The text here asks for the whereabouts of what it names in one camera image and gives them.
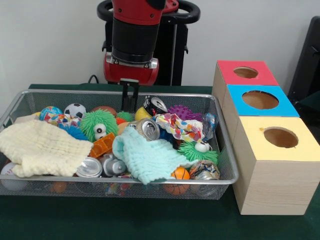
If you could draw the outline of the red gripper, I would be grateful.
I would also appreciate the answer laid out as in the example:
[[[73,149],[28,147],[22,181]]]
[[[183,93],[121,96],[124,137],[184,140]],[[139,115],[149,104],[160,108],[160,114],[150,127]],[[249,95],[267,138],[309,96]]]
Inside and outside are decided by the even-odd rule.
[[[159,60],[152,58],[148,63],[128,64],[114,58],[111,52],[106,52],[103,68],[104,77],[108,82],[122,85],[121,110],[129,112],[135,111],[137,108],[139,84],[152,86],[156,82],[159,72]],[[131,99],[128,96],[129,86],[133,87]]]

